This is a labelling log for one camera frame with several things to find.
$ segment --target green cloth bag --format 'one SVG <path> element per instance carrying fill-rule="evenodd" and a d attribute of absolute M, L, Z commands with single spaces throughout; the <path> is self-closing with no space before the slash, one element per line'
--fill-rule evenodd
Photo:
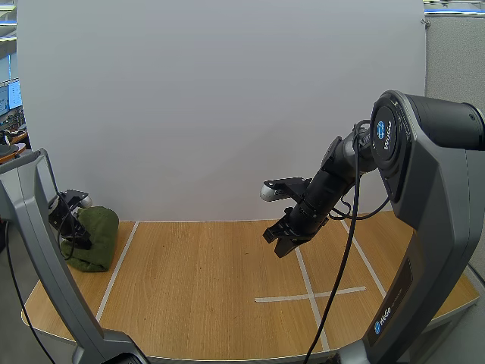
<path fill-rule="evenodd" d="M 107 271 L 116 247 L 119 219 L 115 212 L 102 206 L 78 210 L 78 220 L 91 234 L 91 249 L 75 248 L 68 265 L 80 271 Z M 61 251 L 68 256 L 72 244 L 64 240 Z"/>

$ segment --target white backdrop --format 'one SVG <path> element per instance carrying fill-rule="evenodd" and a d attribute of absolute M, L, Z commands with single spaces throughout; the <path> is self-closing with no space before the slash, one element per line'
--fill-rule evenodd
<path fill-rule="evenodd" d="M 265 179 L 313 177 L 386 89 L 424 93 L 421 0 L 23 0 L 34 149 L 121 219 L 279 218 Z M 378 173 L 361 208 L 385 198 Z"/>

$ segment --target white tape line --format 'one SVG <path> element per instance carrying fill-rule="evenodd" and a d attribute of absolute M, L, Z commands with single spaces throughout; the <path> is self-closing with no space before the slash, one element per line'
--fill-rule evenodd
<path fill-rule="evenodd" d="M 360 292 L 362 290 L 365 290 L 365 286 L 360 286 L 360 287 L 353 287 L 353 288 L 345 288 L 343 290 L 338 290 L 336 294 L 344 294 L 344 293 L 352 293 L 352 292 Z M 322 292 L 322 293 L 316 293 L 315 297 L 329 297 L 331 292 Z"/>
<path fill-rule="evenodd" d="M 360 292 L 365 290 L 365 286 L 345 288 L 343 290 L 338 290 L 336 294 Z M 329 297 L 330 292 L 315 293 L 315 297 Z M 297 301 L 297 300 L 307 300 L 310 296 L 308 294 L 299 294 L 297 296 L 278 296 L 278 297 L 259 297 L 255 298 L 255 302 L 282 302 L 282 301 Z"/>
<path fill-rule="evenodd" d="M 261 297 L 255 298 L 255 302 L 281 302 L 281 301 L 296 301 L 308 299 L 308 294 L 300 294 L 298 296 L 279 296 L 279 297 Z"/>
<path fill-rule="evenodd" d="M 346 229 L 347 234 L 348 234 L 349 233 L 349 227 L 344 222 L 344 220 L 340 220 L 340 222 L 342 223 L 343 227 Z M 355 239 L 355 237 L 352 238 L 352 242 L 354 243 L 355 248 L 357 249 L 358 253 L 361 255 L 361 258 L 364 261 L 365 266 L 367 267 L 367 269 L 371 273 L 371 276 L 374 279 L 374 282 L 377 285 L 377 288 L 379 289 L 380 294 L 382 294 L 382 297 L 384 298 L 386 296 L 386 290 L 384 290 L 383 285 L 379 281 L 379 277 L 376 275 L 376 272 L 372 268 L 372 265 L 369 262 L 369 260 L 367 259 L 367 256 L 365 256 L 364 250 L 362 250 L 361 246 L 358 245 L 357 240 Z"/>
<path fill-rule="evenodd" d="M 315 322 L 317 323 L 317 327 L 320 326 L 321 316 L 320 311 L 318 311 L 317 301 L 315 300 L 315 295 L 313 294 L 313 290 L 311 289 L 310 278 L 308 277 L 308 272 L 306 271 L 305 263 L 303 262 L 302 252 L 300 252 L 300 248 L 297 247 L 296 251 L 296 258 L 298 259 L 298 263 L 300 265 L 300 270 L 302 271 L 303 281 L 305 282 L 306 292 L 308 294 L 308 298 L 310 299 L 311 310 L 313 311 L 313 316 L 315 317 Z M 330 351 L 330 347 L 328 346 L 327 334 L 325 334 L 325 329 L 321 331 L 320 335 L 321 339 L 321 346 L 324 348 L 324 351 Z"/>
<path fill-rule="evenodd" d="M 128 237 L 128 241 L 124 246 L 123 252 L 121 253 L 120 258 L 118 259 L 118 263 L 116 264 L 113 274 L 111 275 L 111 279 L 109 280 L 108 286 L 106 287 L 105 295 L 103 296 L 101 304 L 99 305 L 98 313 L 96 314 L 96 320 L 98 320 L 98 322 L 101 320 L 101 316 L 103 314 L 103 311 L 105 310 L 105 306 L 108 301 L 109 293 L 111 292 L 111 288 L 113 288 L 113 284 L 114 284 L 114 281 L 116 280 L 116 276 L 118 275 L 118 272 L 120 271 L 121 264 L 123 264 L 123 259 L 128 252 L 128 248 L 130 247 L 131 240 L 133 240 L 133 237 L 135 236 L 136 229 L 138 228 L 138 224 L 139 224 L 139 221 L 137 221 L 133 226 L 130 237 Z"/>

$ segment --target wooden table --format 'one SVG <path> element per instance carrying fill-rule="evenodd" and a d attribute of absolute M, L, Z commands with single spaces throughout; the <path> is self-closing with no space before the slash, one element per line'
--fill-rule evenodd
<path fill-rule="evenodd" d="M 18 142 L 20 142 L 21 140 L 23 140 L 23 139 L 27 138 L 28 136 L 29 136 L 29 134 L 28 134 L 27 132 L 22 133 L 22 134 L 19 134 L 19 135 L 16 135 L 16 136 L 14 136 L 14 137 L 12 138 L 12 140 L 11 140 L 11 142 L 10 142 L 10 143 L 11 143 L 11 144 L 18 143 Z"/>
<path fill-rule="evenodd" d="M 8 162 L 11 159 L 14 159 L 16 155 L 21 154 L 25 150 L 26 146 L 25 146 L 24 143 L 18 143 L 18 144 L 15 144 L 15 145 L 18 147 L 18 150 L 16 152 L 9 154 L 9 155 L 5 155 L 3 157 L 0 157 L 0 164 Z"/>
<path fill-rule="evenodd" d="M 125 331 L 148 356 L 258 359 L 303 354 L 331 291 L 347 225 L 330 221 L 311 242 L 278 259 L 274 245 L 261 237 L 272 224 L 121 222 L 109 272 L 71 271 L 101 325 Z M 392 212 L 357 223 L 340 291 L 315 351 L 362 337 L 411 233 Z M 120 258 L 123 250 L 126 255 Z M 441 325 L 477 299 L 463 275 L 430 325 Z M 72 340 L 41 284 L 31 293 L 27 311 L 38 330 Z"/>

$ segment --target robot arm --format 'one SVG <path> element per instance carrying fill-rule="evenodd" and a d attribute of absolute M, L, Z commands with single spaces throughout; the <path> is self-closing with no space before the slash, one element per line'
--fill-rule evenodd
<path fill-rule="evenodd" d="M 361 173 L 379 168 L 396 217 L 415 231 L 369 329 L 362 340 L 341 349 L 342 360 L 395 362 L 455 286 L 483 226 L 484 120 L 468 104 L 396 91 L 385 92 L 374 104 L 369 130 L 359 131 L 360 160 L 367 166 Z M 368 143 L 366 133 L 370 133 Z M 297 197 L 295 208 L 287 209 L 265 231 L 269 243 L 278 239 L 278 256 L 309 241 L 354 184 L 352 153 L 345 140 L 332 143 L 314 179 L 304 182 L 306 188 L 287 194 Z M 271 187 L 280 191 L 279 197 L 295 190 L 268 181 L 261 194 L 270 196 Z M 353 361 L 357 356 L 361 361 Z"/>
<path fill-rule="evenodd" d="M 285 215 L 263 234 L 269 243 L 278 239 L 274 252 L 280 258 L 311 240 L 328 222 L 328 214 L 339 199 L 354 186 L 355 149 L 358 149 L 360 173 L 377 167 L 371 153 L 371 129 L 360 126 L 368 123 L 359 123 L 345 139 L 335 138 L 313 179 L 294 177 L 264 182 L 263 200 L 291 197 L 296 201 L 296 206 L 285 209 Z"/>

